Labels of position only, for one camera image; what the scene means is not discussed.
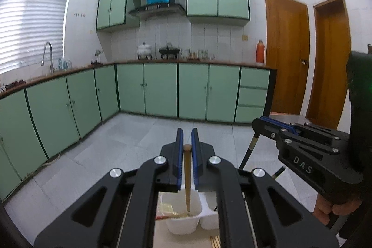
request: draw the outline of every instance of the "gray floor tile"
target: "gray floor tile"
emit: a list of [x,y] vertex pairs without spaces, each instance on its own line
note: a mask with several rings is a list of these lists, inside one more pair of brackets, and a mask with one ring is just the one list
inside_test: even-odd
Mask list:
[[33,244],[36,236],[60,213],[38,184],[31,179],[5,205],[10,218]]
[[51,203],[62,212],[99,179],[95,173],[71,160],[41,188]]

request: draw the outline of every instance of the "window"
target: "window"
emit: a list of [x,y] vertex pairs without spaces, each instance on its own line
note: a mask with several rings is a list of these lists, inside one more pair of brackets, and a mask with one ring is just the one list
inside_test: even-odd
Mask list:
[[[68,0],[0,0],[0,74],[40,63],[44,45],[53,58],[64,54]],[[48,62],[49,49],[45,52]]]

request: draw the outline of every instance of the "bottle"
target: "bottle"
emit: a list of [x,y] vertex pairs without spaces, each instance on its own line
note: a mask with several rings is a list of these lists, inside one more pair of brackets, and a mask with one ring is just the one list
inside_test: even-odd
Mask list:
[[256,62],[263,64],[264,59],[265,59],[265,45],[263,44],[262,39],[260,39],[256,47]]

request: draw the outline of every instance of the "countertop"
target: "countertop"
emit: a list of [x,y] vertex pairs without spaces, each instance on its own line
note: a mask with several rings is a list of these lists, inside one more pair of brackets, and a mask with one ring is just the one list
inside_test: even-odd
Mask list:
[[93,68],[100,68],[102,66],[109,66],[109,65],[114,65],[114,64],[128,64],[128,63],[194,63],[194,64],[213,64],[213,65],[227,65],[227,66],[242,66],[245,68],[257,68],[257,69],[265,69],[265,70],[271,70],[271,68],[268,68],[264,65],[259,65],[259,64],[248,64],[244,62],[228,62],[228,61],[218,61],[218,60],[186,60],[186,59],[169,59],[169,60],[164,60],[164,59],[155,59],[155,60],[122,60],[122,61],[115,61],[115,62],[108,62],[104,63],[103,65],[88,65],[88,66],[83,66],[80,68],[72,68],[70,70],[66,71],[61,71],[61,72],[55,72],[53,74],[47,74],[43,76],[39,76],[36,78],[32,78],[30,80],[27,80],[25,84],[21,84],[19,86],[16,86],[11,89],[7,89],[5,92],[0,94],[0,99],[11,95],[12,93],[15,93],[17,91],[20,91],[22,89],[28,88],[30,86],[52,80],[55,78],[59,78],[62,76],[66,76],[69,74],[74,74],[77,72],[82,72],[85,70],[90,70]]

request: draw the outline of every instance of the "lower cabinet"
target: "lower cabinet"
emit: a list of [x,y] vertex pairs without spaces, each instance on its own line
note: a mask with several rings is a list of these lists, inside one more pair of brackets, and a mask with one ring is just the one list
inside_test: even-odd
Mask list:
[[143,64],[117,65],[116,74],[120,109],[145,114]]
[[84,137],[101,122],[94,71],[67,76],[67,86],[80,137]]
[[28,111],[25,91],[0,100],[0,140],[9,160],[24,179],[47,160]]
[[209,67],[207,120],[234,122],[239,71],[237,66]]
[[208,88],[208,65],[179,64],[178,116],[205,119]]
[[177,117],[177,64],[145,63],[146,113]]
[[66,77],[26,89],[32,118],[49,157],[79,141]]
[[0,200],[4,200],[21,183],[4,149],[0,146]]
[[118,110],[116,95],[115,66],[94,69],[99,109],[102,120],[114,115]]

